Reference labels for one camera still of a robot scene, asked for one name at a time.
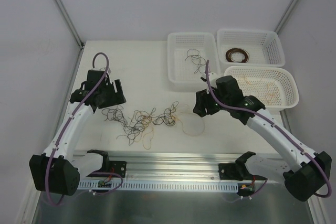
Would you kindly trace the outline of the white rectangular basket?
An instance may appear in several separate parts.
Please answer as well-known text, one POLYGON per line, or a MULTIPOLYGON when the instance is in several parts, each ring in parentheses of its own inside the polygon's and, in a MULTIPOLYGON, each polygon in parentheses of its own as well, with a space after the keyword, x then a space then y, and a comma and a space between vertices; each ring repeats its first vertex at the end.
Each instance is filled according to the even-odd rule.
POLYGON ((205 32, 170 33, 167 37, 167 76, 175 90, 195 92, 204 88, 200 79, 209 69, 221 73, 215 37, 205 32))
POLYGON ((285 55, 274 31, 229 29, 217 31, 218 58, 223 68, 230 65, 283 67, 285 55))

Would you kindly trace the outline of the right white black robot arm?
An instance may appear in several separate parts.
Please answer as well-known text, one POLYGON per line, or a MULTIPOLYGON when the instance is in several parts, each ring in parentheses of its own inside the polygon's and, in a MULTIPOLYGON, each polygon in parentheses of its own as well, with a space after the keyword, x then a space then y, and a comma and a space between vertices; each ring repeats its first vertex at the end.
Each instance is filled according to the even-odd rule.
POLYGON ((210 72, 202 74, 201 80, 207 87, 196 92, 195 114, 203 118, 227 111, 260 135, 283 159, 283 162, 276 162, 246 152, 236 159, 236 180, 258 175, 284 185, 299 201, 306 201, 313 195, 331 196, 332 158, 328 153, 317 153, 279 125, 260 100, 243 94, 234 77, 219 78, 210 72))

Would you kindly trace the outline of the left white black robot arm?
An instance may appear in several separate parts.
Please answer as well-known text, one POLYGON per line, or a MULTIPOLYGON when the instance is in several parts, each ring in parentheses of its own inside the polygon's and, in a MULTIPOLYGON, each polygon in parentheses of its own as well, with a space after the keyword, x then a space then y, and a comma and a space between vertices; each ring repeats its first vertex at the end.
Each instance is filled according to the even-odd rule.
POLYGON ((91 69, 69 102, 69 111, 49 146, 29 161, 38 191, 72 196, 83 178, 95 173, 105 176, 114 170, 106 151, 89 150, 76 161, 73 154, 87 120, 97 109, 126 103, 121 81, 110 81, 103 70, 91 69))

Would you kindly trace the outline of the white rectangular basket right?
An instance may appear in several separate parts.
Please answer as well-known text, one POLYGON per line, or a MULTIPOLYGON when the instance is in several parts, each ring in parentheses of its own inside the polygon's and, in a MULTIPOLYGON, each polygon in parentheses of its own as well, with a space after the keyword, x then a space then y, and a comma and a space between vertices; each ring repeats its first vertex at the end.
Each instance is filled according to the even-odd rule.
POLYGON ((218 58, 223 68, 230 65, 283 67, 285 55, 274 31, 229 29, 217 31, 218 58))

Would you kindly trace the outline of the white rectangular basket left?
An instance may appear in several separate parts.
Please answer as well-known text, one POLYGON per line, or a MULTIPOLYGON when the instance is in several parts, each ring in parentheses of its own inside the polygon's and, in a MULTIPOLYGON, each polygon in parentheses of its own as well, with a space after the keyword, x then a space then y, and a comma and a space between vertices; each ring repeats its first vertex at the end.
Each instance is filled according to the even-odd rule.
POLYGON ((167 76, 175 90, 195 92, 204 88, 200 79, 209 69, 221 73, 215 37, 205 32, 170 33, 167 37, 167 76))

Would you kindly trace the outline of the left aluminium frame post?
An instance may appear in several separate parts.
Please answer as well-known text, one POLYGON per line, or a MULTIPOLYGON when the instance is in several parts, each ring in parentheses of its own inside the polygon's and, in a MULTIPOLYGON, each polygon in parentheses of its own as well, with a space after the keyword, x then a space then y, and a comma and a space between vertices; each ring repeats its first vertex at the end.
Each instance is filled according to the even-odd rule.
POLYGON ((77 46, 82 49, 83 46, 85 45, 85 43, 82 41, 82 39, 80 38, 79 33, 77 32, 77 29, 75 28, 70 15, 67 12, 67 9, 63 3, 62 0, 53 0, 54 3, 57 6, 57 9, 59 10, 61 17, 63 18, 68 30, 70 31, 73 39, 75 40, 77 46))

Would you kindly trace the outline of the aluminium mounting rail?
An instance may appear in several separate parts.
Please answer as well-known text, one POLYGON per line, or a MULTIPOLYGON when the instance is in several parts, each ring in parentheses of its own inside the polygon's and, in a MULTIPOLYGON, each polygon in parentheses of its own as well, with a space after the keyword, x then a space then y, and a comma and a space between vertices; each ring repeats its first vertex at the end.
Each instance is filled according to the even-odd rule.
MULTIPOLYGON (((110 171, 114 171, 116 176, 125 177, 127 164, 125 160, 111 160, 108 152, 99 150, 89 150, 84 156, 74 161, 66 158, 64 154, 51 157, 45 153, 33 155, 29 161, 30 171, 38 190, 44 190, 45 182, 56 187, 62 184, 71 186, 72 183, 78 183, 85 177, 99 177, 110 171)), ((201 167, 204 171, 206 166, 207 163, 204 161, 187 162, 176 157, 166 161, 161 157, 156 157, 154 161, 141 161, 140 170, 152 173, 155 171, 186 173, 197 167, 201 167)), ((269 178, 282 183, 294 177, 298 177, 302 182, 313 172, 314 162, 312 157, 297 156, 292 164, 281 163, 258 156, 253 152, 246 152, 233 163, 219 163, 217 166, 220 179, 242 181, 251 179, 255 175, 261 179, 269 178)))

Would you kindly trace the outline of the white rounded perforated basket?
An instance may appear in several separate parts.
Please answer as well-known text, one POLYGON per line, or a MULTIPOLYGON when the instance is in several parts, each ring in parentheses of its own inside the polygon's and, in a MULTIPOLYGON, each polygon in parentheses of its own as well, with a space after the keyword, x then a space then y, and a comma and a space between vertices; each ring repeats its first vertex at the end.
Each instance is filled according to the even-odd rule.
POLYGON ((283 68, 231 66, 224 75, 234 77, 245 96, 255 96, 270 110, 281 111, 299 103, 296 82, 283 68))

